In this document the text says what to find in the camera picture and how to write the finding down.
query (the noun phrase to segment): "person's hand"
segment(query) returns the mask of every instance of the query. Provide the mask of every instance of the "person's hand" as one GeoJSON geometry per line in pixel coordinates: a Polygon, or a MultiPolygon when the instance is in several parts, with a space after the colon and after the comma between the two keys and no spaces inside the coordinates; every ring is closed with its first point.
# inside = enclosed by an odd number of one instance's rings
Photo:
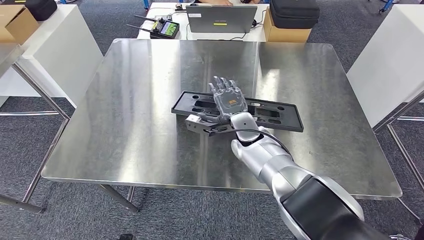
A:
{"type": "Polygon", "coordinates": [[[232,6],[233,5],[228,0],[200,0],[200,2],[205,3],[205,4],[221,5],[221,6],[232,6]]]}

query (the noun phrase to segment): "black case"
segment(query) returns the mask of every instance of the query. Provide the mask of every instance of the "black case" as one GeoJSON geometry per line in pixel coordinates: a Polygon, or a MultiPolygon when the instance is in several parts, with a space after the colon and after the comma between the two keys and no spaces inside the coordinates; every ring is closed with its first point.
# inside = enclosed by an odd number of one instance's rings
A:
{"type": "Polygon", "coordinates": [[[37,21],[45,21],[58,9],[55,0],[26,0],[25,7],[37,21]]]}
{"type": "Polygon", "coordinates": [[[320,17],[316,0],[271,0],[269,10],[279,29],[311,29],[320,17]]]}

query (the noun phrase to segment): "black tray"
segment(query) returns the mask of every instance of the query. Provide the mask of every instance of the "black tray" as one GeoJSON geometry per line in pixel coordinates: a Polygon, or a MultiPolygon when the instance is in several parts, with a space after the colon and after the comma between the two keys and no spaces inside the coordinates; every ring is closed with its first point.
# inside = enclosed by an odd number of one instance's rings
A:
{"type": "MultiPolygon", "coordinates": [[[[253,98],[246,98],[246,102],[247,111],[255,118],[258,126],[300,133],[304,131],[296,105],[253,98]]],[[[195,91],[183,91],[171,112],[183,116],[197,113],[220,115],[212,93],[195,91]]]]}

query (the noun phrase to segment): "cardboard box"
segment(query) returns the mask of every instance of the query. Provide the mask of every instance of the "cardboard box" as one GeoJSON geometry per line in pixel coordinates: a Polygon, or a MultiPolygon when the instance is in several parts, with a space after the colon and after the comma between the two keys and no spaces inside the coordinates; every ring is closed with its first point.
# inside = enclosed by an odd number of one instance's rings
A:
{"type": "Polygon", "coordinates": [[[306,43],[311,29],[284,29],[277,28],[271,17],[270,8],[266,10],[263,22],[263,31],[267,42],[283,42],[283,43],[306,43]]]}
{"type": "Polygon", "coordinates": [[[0,5],[0,43],[24,44],[39,27],[24,5],[0,5]]]}

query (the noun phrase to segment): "metal bracket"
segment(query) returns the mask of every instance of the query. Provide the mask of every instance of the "metal bracket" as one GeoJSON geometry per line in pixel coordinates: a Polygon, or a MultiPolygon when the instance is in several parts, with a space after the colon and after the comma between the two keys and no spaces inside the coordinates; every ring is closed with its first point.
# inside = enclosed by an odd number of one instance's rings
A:
{"type": "Polygon", "coordinates": [[[216,123],[203,121],[200,116],[190,114],[185,119],[185,126],[189,131],[204,135],[210,136],[210,132],[212,130],[225,131],[231,129],[229,124],[226,125],[218,125],[216,123]]]}

